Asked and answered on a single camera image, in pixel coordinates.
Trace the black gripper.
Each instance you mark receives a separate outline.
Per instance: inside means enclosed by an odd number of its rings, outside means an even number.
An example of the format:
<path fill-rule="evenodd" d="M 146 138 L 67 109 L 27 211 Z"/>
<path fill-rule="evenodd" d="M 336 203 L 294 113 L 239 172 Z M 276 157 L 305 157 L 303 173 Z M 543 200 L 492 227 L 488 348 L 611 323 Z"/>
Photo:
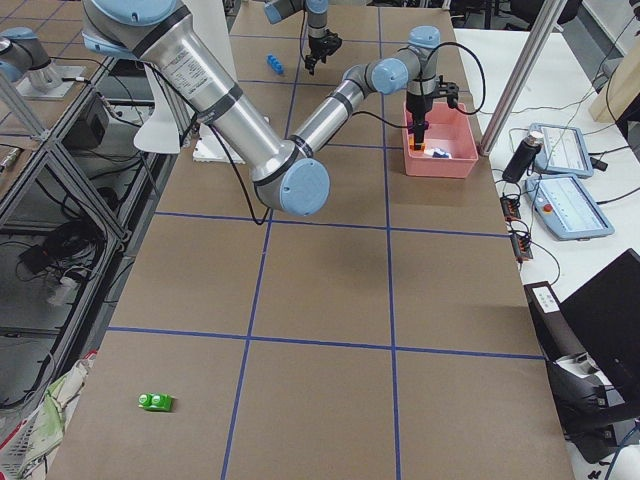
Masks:
<path fill-rule="evenodd" d="M 306 68 L 315 68 L 318 62 L 325 63 L 342 46 L 342 39 L 328 28 L 313 30 L 308 35 L 310 52 L 304 57 Z"/>
<path fill-rule="evenodd" d="M 436 99 L 445 98 L 447 105 L 453 109 L 458 105 L 459 87 L 455 82 L 443 79 L 412 80 L 408 83 L 405 95 L 406 110 L 413 123 L 420 123 L 433 109 Z M 413 139 L 424 144 L 426 131 L 416 131 Z"/>

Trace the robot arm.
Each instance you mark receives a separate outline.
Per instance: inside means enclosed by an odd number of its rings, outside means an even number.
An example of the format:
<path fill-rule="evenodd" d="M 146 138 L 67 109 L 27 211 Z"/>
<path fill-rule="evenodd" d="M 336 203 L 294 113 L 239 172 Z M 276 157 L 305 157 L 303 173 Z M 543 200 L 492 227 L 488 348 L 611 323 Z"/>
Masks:
<path fill-rule="evenodd" d="M 292 215 L 308 216 L 324 206 L 330 177 L 313 156 L 368 95 L 406 90 L 417 135 L 424 133 L 434 99 L 458 104 L 457 85 L 437 73 L 440 32 L 419 26 L 393 56 L 347 70 L 301 127 L 283 139 L 198 35 L 184 2 L 85 1 L 82 6 L 88 49 L 154 65 L 199 122 L 219 132 L 249 165 L 258 199 Z"/>
<path fill-rule="evenodd" d="M 309 53 L 304 56 L 304 66 L 310 75 L 315 74 L 318 62 L 326 63 L 342 46 L 342 39 L 328 28 L 327 0 L 274 0 L 266 1 L 264 13 L 271 24 L 303 12 L 306 14 Z"/>

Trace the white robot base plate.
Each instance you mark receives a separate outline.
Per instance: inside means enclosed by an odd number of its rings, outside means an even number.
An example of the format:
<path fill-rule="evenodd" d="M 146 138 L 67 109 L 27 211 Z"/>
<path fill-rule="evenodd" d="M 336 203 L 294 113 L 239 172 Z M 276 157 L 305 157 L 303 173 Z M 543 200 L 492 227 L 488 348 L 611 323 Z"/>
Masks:
<path fill-rule="evenodd" d="M 220 133 L 205 123 L 199 124 L 198 140 L 193 151 L 193 160 L 200 163 L 244 164 L 244 160 L 222 137 Z"/>

